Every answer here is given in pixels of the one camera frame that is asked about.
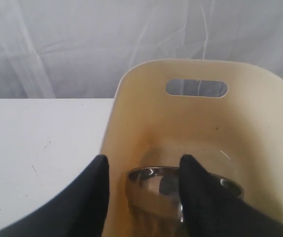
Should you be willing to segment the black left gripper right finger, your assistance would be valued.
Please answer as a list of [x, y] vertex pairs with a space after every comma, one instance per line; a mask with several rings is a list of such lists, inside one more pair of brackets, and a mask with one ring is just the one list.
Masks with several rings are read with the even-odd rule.
[[179, 195], [191, 237], [283, 237], [283, 224], [216, 181], [191, 155], [179, 162]]

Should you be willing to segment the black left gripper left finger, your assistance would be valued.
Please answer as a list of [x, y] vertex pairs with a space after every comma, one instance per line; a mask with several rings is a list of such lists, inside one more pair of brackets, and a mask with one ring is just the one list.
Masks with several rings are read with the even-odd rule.
[[90, 164], [52, 200], [0, 230], [0, 237], [100, 237], [109, 204], [109, 163]]

